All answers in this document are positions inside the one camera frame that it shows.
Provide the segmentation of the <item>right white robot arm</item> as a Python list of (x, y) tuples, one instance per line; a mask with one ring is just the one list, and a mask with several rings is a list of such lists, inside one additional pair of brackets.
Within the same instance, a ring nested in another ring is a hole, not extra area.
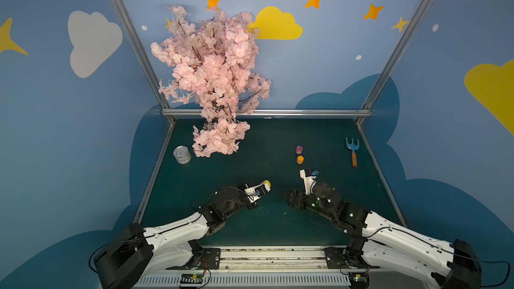
[(409, 230), (342, 200), (326, 183), (284, 194), (288, 206), (320, 215), (349, 236), (342, 254), (348, 266), (385, 268), (416, 278), (430, 288), (484, 288), (484, 261), (461, 239), (447, 242)]

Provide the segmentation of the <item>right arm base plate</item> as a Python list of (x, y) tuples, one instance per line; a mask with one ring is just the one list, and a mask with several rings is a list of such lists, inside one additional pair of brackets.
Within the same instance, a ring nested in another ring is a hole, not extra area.
[(353, 247), (327, 247), (324, 249), (328, 269), (378, 269), (363, 258), (363, 251)]

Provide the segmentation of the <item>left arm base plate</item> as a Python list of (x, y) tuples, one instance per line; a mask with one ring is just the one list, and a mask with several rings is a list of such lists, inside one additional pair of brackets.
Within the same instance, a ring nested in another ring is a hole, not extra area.
[(218, 270), (220, 267), (221, 251), (219, 248), (193, 249), (193, 256), (183, 266), (167, 267), (167, 270), (196, 270), (204, 268)]

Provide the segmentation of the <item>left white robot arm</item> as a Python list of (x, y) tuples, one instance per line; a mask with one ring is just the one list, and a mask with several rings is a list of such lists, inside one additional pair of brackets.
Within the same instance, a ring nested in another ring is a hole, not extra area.
[(111, 242), (100, 246), (88, 267), (99, 277), (102, 288), (132, 288), (140, 278), (178, 267), (196, 267), (204, 250), (198, 240), (220, 231), (228, 218), (243, 207), (258, 206), (271, 190), (269, 181), (250, 187), (224, 187), (187, 218), (162, 226), (132, 223)]

